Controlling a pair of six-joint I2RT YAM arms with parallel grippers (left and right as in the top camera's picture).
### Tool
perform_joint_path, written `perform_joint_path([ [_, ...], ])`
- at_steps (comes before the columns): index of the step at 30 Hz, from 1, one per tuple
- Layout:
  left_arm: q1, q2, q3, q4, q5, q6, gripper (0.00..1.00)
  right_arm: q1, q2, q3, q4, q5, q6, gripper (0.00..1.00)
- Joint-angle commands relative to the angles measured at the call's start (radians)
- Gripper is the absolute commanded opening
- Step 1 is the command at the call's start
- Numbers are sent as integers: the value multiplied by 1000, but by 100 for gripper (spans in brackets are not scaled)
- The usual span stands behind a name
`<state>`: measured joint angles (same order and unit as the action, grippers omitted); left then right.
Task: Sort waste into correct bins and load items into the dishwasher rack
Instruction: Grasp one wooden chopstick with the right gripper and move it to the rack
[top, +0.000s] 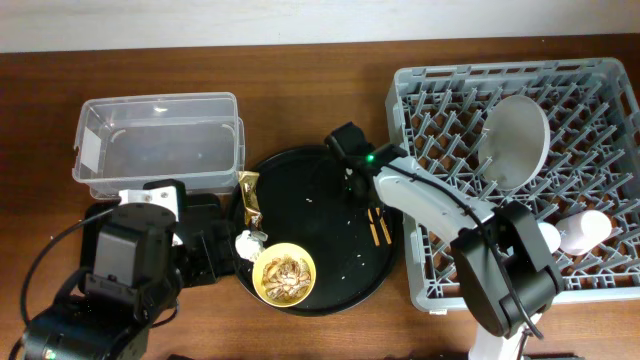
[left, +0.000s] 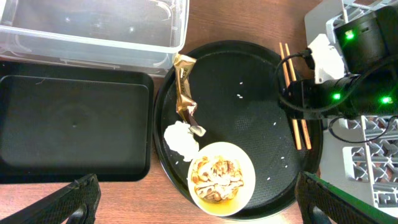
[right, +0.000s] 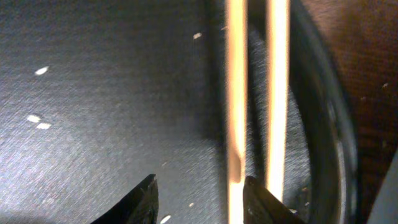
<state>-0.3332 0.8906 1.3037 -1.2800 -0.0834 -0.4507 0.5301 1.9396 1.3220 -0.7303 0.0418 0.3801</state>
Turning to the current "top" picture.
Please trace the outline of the white tissue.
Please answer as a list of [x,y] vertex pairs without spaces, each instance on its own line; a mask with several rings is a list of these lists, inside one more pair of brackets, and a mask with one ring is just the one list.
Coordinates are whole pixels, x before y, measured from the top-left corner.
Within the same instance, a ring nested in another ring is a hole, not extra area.
[[240,258],[255,262],[265,250],[267,240],[268,235],[262,231],[244,230],[235,239],[235,249]]

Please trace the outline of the wooden chopstick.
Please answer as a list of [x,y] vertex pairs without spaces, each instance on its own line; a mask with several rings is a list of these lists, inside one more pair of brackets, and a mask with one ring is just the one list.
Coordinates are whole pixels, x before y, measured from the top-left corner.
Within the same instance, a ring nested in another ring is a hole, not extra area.
[[384,212],[380,208],[376,208],[376,213],[377,213],[377,217],[378,217],[378,220],[379,220],[379,223],[380,223],[380,227],[381,227],[382,232],[384,234],[385,241],[386,241],[386,243],[388,245],[391,245],[392,244],[392,239],[391,239],[391,236],[390,236],[390,233],[389,233],[389,229],[388,229],[387,223],[386,223],[385,218],[384,218]]
[[369,208],[367,210],[369,219],[369,227],[376,247],[380,246],[380,239],[377,231],[378,215],[375,209]]

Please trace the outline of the yellow bowl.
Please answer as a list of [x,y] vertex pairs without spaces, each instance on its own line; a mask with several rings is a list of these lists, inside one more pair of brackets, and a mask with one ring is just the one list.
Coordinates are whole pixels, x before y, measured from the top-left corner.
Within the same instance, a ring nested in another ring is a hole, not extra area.
[[274,307],[292,307],[302,302],[312,292],[316,278],[310,254],[291,243],[266,248],[253,263],[254,290]]

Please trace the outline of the gold snack wrapper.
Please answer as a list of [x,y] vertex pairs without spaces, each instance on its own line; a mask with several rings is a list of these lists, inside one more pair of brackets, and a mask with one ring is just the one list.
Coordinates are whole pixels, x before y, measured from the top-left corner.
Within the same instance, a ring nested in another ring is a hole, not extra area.
[[244,204],[245,225],[260,230],[263,215],[259,207],[257,187],[260,174],[252,171],[239,171],[238,181]]

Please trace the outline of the peanut shell food scraps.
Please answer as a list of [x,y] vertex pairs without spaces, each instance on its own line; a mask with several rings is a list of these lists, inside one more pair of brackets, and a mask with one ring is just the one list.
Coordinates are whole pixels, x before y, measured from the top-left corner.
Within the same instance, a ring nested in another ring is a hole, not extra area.
[[288,255],[267,263],[262,276],[262,286],[267,297],[280,303],[303,298],[311,288],[311,281],[308,264]]

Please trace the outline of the white round plate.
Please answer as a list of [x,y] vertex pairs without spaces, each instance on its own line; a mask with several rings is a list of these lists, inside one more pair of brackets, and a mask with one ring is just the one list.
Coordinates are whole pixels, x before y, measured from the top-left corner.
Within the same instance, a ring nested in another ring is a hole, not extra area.
[[531,98],[513,95],[489,113],[482,133],[486,139],[478,159],[491,159],[483,177],[510,191],[529,183],[544,165],[550,147],[550,125],[543,109]]

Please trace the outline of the light blue plastic cup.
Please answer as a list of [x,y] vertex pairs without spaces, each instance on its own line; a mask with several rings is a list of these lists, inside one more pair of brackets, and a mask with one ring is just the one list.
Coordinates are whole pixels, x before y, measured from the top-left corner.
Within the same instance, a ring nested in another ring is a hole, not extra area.
[[539,222],[538,228],[547,244],[551,254],[556,252],[561,245],[561,235],[558,229],[547,222]]

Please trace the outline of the pink plastic cup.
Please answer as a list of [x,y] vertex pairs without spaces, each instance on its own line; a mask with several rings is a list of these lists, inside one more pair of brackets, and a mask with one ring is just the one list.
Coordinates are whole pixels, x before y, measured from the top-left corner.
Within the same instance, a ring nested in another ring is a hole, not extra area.
[[564,218],[555,227],[560,232],[560,249],[573,256],[590,252],[613,230],[608,216],[598,210],[586,210]]

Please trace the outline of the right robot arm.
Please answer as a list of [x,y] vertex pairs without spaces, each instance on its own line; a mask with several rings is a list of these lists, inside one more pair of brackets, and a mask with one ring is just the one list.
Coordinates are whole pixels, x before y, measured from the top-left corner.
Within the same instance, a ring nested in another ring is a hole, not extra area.
[[478,323],[471,359],[521,359],[536,324],[564,289],[561,272],[529,208],[470,197],[398,145],[375,147],[349,122],[325,143],[347,189],[370,209],[390,207],[451,248],[460,292]]

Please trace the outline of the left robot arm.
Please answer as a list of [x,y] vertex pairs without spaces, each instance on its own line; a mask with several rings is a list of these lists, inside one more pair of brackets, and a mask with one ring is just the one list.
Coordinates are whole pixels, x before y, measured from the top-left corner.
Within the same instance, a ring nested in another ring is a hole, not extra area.
[[179,312],[183,288],[215,283],[235,231],[218,208],[182,216],[159,205],[113,207],[80,222],[97,224],[94,262],[78,268],[26,328],[12,359],[140,359],[161,315]]

